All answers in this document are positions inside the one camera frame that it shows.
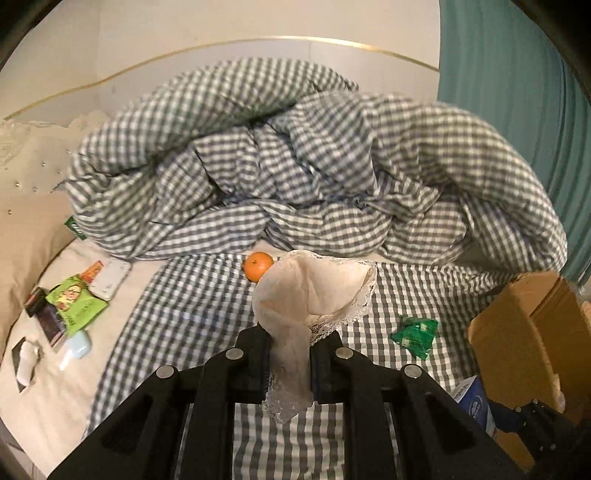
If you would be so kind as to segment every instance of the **blanket label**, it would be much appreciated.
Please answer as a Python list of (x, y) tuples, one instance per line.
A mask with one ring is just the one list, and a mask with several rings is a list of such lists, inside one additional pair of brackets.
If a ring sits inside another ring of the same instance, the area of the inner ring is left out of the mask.
[(74, 235), (76, 235), (80, 240), (86, 240), (86, 235), (82, 233), (82, 230), (80, 230), (80, 227), (74, 220), (74, 217), (68, 218), (68, 220), (64, 222), (64, 225), (68, 227), (70, 230), (72, 230), (72, 232), (74, 232)]

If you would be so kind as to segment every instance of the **silver screw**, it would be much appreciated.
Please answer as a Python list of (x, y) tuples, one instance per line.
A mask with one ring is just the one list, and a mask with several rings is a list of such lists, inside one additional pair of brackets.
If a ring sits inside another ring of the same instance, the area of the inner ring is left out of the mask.
[(343, 360), (348, 360), (353, 356), (353, 350), (345, 346), (340, 346), (335, 350), (335, 355)]
[(407, 365), (404, 367), (404, 374), (410, 378), (419, 378), (423, 374), (423, 370), (418, 365)]
[(174, 368), (170, 365), (163, 365), (158, 367), (156, 370), (156, 377), (158, 378), (169, 378), (172, 377), (174, 373)]
[(242, 350), (240, 350), (239, 348), (230, 348), (230, 350), (228, 350), (226, 352), (226, 358), (228, 360), (239, 360), (244, 356), (244, 352)]

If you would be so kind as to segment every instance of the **gold strip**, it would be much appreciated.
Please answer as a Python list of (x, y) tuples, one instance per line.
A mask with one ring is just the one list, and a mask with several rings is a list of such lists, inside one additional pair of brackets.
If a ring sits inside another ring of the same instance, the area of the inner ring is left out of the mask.
[(37, 105), (40, 105), (41, 103), (44, 103), (48, 100), (52, 100), (57, 97), (60, 97), (62, 95), (67, 95), (68, 93), (78, 92), (80, 90), (85, 90), (87, 88), (102, 85), (103, 83), (106, 83), (106, 82), (108, 82), (120, 75), (123, 75), (124, 73), (130, 72), (131, 70), (135, 70), (137, 68), (142, 67), (143, 65), (147, 65), (148, 63), (152, 63), (157, 60), (162, 60), (167, 57), (172, 57), (173, 55), (178, 55), (180, 53), (185, 53), (185, 52), (192, 51), (192, 50), (198, 50), (200, 48), (216, 47), (216, 46), (229, 45), (229, 44), (238, 43), (238, 42), (251, 42), (251, 41), (261, 41), (261, 40), (304, 40), (304, 41), (315, 41), (315, 42), (321, 42), (321, 43), (331, 43), (334, 45), (343, 45), (345, 47), (361, 48), (362, 50), (373, 51), (376, 53), (388, 55), (390, 57), (396, 57), (398, 59), (409, 61), (410, 63), (414, 63), (415, 65), (425, 67), (426, 69), (432, 70), (434, 72), (439, 72), (439, 69), (437, 67), (434, 67), (433, 65), (429, 65), (428, 63), (425, 63), (423, 61), (412, 59), (411, 57), (407, 57), (406, 55), (401, 55), (400, 53), (396, 53), (396, 52), (389, 51), (389, 50), (384, 50), (383, 48), (374, 47), (373, 45), (367, 45), (365, 43), (358, 43), (358, 42), (349, 41), (349, 40), (340, 40), (338, 38), (299, 37), (297, 35), (270, 35), (267, 37), (245, 38), (243, 40), (225, 40), (225, 41), (219, 41), (219, 42), (213, 42), (213, 43), (206, 43), (203, 45), (196, 45), (193, 47), (182, 48), (181, 50), (175, 50), (175, 51), (172, 51), (169, 53), (165, 53), (163, 55), (158, 55), (158, 56), (153, 57), (151, 59), (136, 63), (135, 65), (132, 65), (131, 67), (127, 67), (126, 69), (123, 69), (120, 72), (116, 72), (113, 75), (109, 75), (108, 77), (106, 77), (102, 80), (98, 80), (97, 82), (88, 83), (86, 85), (81, 85), (79, 87), (70, 88), (70, 89), (64, 90), (63, 92), (55, 93), (55, 94), (45, 97), (41, 100), (37, 100), (36, 102), (33, 102), (30, 105), (27, 105), (27, 106), (17, 110), (16, 112), (11, 113), (7, 117), (5, 117), (5, 119), (10, 120), (10, 119), (24, 113), (25, 111), (27, 111), (33, 107), (36, 107)]

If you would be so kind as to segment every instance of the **gingham comforter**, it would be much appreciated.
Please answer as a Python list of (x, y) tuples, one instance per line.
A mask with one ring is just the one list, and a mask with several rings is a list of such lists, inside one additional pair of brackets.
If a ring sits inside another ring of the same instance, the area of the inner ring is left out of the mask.
[[(559, 269), (566, 237), (526, 162), (449, 105), (359, 93), (302, 61), (244, 60), (176, 77), (89, 136), (66, 189), (110, 253), (169, 258), (128, 320), (99, 383), (91, 432), (158, 366), (185, 369), (253, 324), (239, 252), (378, 251), (371, 312), (340, 330), (374, 362), (416, 361), (444, 388), (477, 372), (465, 329), (512, 273)], [(473, 243), (497, 272), (433, 265)], [(440, 321), (425, 361), (388, 335), (401, 314)], [(236, 406), (235, 478), (342, 478), (342, 406), (278, 426)]]

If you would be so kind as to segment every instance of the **orange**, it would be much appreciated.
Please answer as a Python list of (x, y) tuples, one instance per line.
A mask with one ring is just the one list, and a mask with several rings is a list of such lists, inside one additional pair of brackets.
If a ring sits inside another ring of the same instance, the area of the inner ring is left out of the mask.
[(273, 263), (275, 261), (269, 254), (265, 252), (254, 252), (246, 258), (242, 269), (250, 281), (258, 282)]

